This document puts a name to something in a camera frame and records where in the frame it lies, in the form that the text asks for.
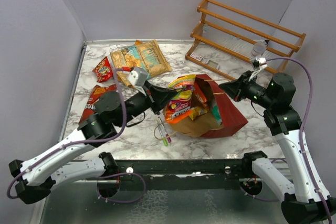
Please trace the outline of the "open small cardboard box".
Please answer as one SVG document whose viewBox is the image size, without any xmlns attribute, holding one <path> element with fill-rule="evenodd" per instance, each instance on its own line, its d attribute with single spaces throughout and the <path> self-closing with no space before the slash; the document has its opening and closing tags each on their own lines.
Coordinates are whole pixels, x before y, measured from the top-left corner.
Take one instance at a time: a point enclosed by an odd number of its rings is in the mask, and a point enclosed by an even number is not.
<svg viewBox="0 0 336 224">
<path fill-rule="evenodd" d="M 209 59 L 207 59 L 207 60 L 205 61 L 205 64 L 206 64 L 207 66 L 211 67 L 211 68 L 216 69 L 216 70 L 218 70 L 218 69 L 220 68 L 220 65 L 219 65 L 217 62 L 214 62 L 214 61 L 209 60 Z"/>
</svg>

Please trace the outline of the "purple cap marker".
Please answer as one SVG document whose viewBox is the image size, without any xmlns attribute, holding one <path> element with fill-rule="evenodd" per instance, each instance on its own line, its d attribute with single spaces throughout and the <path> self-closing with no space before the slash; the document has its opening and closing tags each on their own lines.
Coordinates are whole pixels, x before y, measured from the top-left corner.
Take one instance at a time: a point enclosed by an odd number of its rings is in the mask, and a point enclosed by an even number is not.
<svg viewBox="0 0 336 224">
<path fill-rule="evenodd" d="M 170 138 L 169 135 L 168 135 L 168 132 L 167 132 L 165 126 L 164 126 L 164 123 L 163 123 L 162 119 L 161 119 L 160 117 L 158 117 L 157 119 L 158 119 L 159 122 L 160 122 L 161 129 L 162 129 L 162 132 L 163 132 L 164 135 L 165 135 L 165 138 L 167 139 L 168 143 L 170 144 L 170 143 L 171 143 L 171 138 Z"/>
</svg>

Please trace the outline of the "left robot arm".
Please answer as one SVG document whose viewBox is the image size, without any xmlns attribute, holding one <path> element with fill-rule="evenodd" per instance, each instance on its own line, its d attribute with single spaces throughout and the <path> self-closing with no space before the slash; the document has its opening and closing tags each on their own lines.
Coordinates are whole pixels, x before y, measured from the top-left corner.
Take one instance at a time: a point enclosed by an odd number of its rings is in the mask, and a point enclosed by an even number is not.
<svg viewBox="0 0 336 224">
<path fill-rule="evenodd" d="M 103 152 L 84 162 L 76 162 L 75 158 L 118 138 L 127 123 L 146 110 L 159 114 L 177 93 L 148 81 L 141 92 L 127 100 L 120 90 L 104 93 L 94 105 L 95 112 L 65 139 L 32 159 L 9 163 L 14 179 L 7 190 L 8 198 L 19 198 L 29 205 L 46 198 L 62 184 L 117 175 L 119 168 L 111 153 Z"/>
</svg>

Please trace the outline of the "orange white snack box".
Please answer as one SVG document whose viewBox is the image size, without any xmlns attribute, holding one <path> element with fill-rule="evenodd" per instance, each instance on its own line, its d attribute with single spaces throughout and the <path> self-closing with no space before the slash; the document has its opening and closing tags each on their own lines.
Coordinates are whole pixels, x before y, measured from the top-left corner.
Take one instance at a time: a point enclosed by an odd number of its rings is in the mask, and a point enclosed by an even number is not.
<svg viewBox="0 0 336 224">
<path fill-rule="evenodd" d="M 202 91 L 202 89 L 199 87 L 199 85 L 194 83 L 194 91 L 193 91 L 195 97 L 198 99 L 198 101 L 201 103 L 204 109 L 209 111 L 209 99 L 205 95 L 205 93 Z"/>
</svg>

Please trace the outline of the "green cap marker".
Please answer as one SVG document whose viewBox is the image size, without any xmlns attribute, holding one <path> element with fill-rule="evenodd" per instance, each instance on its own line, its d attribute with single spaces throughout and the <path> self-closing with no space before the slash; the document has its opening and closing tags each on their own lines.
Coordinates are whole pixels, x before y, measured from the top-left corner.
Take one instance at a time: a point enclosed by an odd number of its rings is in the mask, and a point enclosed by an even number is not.
<svg viewBox="0 0 336 224">
<path fill-rule="evenodd" d="M 162 132 L 162 129 L 161 129 L 161 125 L 160 125 L 159 120 L 156 119 L 155 121 L 156 121 L 156 123 L 157 123 L 157 126 L 158 126 L 157 129 L 158 129 L 158 131 L 159 131 L 159 133 L 160 133 L 160 135 L 161 135 L 161 138 L 162 138 L 162 141 L 163 141 L 164 145 L 165 145 L 165 146 L 168 146 L 168 141 L 167 141 L 167 139 L 165 138 L 164 133 Z"/>
</svg>

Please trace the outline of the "yellow kettle chips bag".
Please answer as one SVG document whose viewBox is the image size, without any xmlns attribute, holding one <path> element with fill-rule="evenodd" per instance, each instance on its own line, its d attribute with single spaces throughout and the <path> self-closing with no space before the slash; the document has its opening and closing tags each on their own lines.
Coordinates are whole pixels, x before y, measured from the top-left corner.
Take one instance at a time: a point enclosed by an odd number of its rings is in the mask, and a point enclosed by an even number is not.
<svg viewBox="0 0 336 224">
<path fill-rule="evenodd" d="M 140 44 L 143 44 L 143 42 L 140 41 L 140 40 L 136 40 L 135 43 L 134 43 L 134 45 L 140 45 Z"/>
</svg>

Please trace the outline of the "wooden shelf rack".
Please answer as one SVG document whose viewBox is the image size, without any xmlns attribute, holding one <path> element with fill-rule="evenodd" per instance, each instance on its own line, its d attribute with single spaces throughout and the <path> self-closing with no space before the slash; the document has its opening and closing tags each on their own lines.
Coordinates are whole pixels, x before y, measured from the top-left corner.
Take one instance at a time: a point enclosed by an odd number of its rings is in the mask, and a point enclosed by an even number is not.
<svg viewBox="0 0 336 224">
<path fill-rule="evenodd" d="M 293 31 L 215 0 L 202 0 L 197 12 L 201 17 L 191 32 L 194 43 L 185 58 L 222 76 L 228 74 L 192 56 L 197 47 L 209 46 L 232 58 L 249 62 L 253 57 L 251 50 L 254 44 L 264 42 L 265 58 L 281 57 L 280 63 L 269 63 L 266 67 L 269 73 L 276 73 L 285 70 L 288 58 L 301 49 L 306 38 L 305 33 Z"/>
</svg>

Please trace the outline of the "yellow m&m's packet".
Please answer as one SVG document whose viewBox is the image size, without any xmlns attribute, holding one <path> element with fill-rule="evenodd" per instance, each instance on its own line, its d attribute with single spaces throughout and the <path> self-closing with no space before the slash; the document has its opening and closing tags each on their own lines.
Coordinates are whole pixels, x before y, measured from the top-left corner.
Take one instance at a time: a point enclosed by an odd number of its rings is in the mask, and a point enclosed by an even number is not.
<svg viewBox="0 0 336 224">
<path fill-rule="evenodd" d="M 207 112 L 208 111 L 205 108 L 201 106 L 195 106 L 190 108 L 190 113 L 188 114 L 188 116 L 191 120 L 194 121 L 198 116 L 206 114 Z"/>
</svg>

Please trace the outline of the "red cheez-it snack bag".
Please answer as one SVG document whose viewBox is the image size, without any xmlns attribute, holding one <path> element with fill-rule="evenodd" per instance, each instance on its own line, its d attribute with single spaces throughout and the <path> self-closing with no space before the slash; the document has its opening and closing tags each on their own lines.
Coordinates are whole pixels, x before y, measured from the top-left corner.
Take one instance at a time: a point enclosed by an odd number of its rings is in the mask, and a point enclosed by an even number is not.
<svg viewBox="0 0 336 224">
<path fill-rule="evenodd" d="M 112 68 L 107 57 L 104 57 L 92 71 L 99 83 L 106 82 L 113 77 Z"/>
</svg>

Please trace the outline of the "red doritos chip bag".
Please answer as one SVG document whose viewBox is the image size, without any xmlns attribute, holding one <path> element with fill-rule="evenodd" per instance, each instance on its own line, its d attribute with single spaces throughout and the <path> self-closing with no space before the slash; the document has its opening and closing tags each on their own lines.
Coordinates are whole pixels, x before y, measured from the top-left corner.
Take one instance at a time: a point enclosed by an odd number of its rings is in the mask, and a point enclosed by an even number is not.
<svg viewBox="0 0 336 224">
<path fill-rule="evenodd" d="M 108 87 L 102 87 L 95 85 L 90 93 L 90 97 L 85 105 L 79 124 L 85 121 L 90 115 L 94 114 L 95 104 L 99 101 L 99 98 L 108 91 L 115 91 L 117 89 L 116 85 L 110 85 Z"/>
</svg>

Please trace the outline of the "red white small box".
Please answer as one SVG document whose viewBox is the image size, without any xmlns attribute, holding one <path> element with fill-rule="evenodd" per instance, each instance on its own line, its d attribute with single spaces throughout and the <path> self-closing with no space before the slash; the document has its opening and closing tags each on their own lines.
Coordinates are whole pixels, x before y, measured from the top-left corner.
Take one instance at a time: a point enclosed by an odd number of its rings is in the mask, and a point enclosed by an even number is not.
<svg viewBox="0 0 336 224">
<path fill-rule="evenodd" d="M 197 60 L 197 61 L 202 61 L 203 57 L 200 55 L 195 54 L 194 52 L 190 54 L 190 57 Z"/>
</svg>

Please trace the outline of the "red brown paper bag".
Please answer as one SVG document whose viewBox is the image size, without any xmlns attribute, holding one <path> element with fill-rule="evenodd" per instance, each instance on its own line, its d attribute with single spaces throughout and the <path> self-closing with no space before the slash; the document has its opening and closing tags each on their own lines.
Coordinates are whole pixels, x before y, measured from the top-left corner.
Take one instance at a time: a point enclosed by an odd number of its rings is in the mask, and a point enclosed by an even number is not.
<svg viewBox="0 0 336 224">
<path fill-rule="evenodd" d="M 196 74 L 195 83 L 209 99 L 209 111 L 198 116 L 194 121 L 187 116 L 176 124 L 167 123 L 174 132 L 190 137 L 218 138 L 229 137 L 238 132 L 248 121 L 241 112 L 233 105 L 228 95 L 219 87 L 215 80 L 206 74 Z M 211 112 L 211 102 L 215 99 L 222 117 L 222 124 L 218 125 Z M 192 93 L 191 107 L 201 106 L 201 103 Z"/>
</svg>

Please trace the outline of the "colourful orange candy bag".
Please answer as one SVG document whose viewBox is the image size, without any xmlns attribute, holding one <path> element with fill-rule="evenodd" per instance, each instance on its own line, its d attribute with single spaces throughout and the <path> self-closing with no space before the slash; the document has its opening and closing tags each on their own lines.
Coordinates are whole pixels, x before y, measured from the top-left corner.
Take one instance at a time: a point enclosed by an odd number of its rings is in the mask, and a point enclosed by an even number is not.
<svg viewBox="0 0 336 224">
<path fill-rule="evenodd" d="M 191 99 L 195 79 L 195 74 L 189 74 L 179 77 L 169 84 L 169 89 L 171 91 L 177 91 L 177 94 L 165 107 L 164 116 L 167 123 L 176 124 L 191 113 Z"/>
</svg>

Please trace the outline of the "gold foil snack bag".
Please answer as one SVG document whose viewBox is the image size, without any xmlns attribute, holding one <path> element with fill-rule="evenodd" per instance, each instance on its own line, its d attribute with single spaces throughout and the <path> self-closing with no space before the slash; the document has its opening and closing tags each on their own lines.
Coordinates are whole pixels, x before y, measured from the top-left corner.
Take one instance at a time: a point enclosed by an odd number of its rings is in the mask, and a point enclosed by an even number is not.
<svg viewBox="0 0 336 224">
<path fill-rule="evenodd" d="M 148 79 L 172 71 L 156 40 L 128 46 L 110 55 L 115 68 L 143 68 L 149 73 Z"/>
</svg>

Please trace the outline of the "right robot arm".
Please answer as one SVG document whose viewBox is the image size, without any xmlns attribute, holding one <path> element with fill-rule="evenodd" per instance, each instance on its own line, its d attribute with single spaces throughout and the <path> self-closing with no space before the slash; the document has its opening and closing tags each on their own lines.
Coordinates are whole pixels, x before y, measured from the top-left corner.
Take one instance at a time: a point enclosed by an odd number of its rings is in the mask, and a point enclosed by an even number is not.
<svg viewBox="0 0 336 224">
<path fill-rule="evenodd" d="M 287 223 L 331 222 L 335 198 L 317 173 L 301 129 L 303 123 L 291 106 L 296 91 L 293 78 L 276 73 L 264 88 L 256 83 L 253 72 L 246 71 L 219 87 L 234 101 L 249 99 L 264 108 L 264 121 L 285 156 L 292 179 L 288 180 L 261 151 L 244 154 L 242 173 L 246 177 L 256 175 L 266 183 L 281 202 Z"/>
</svg>

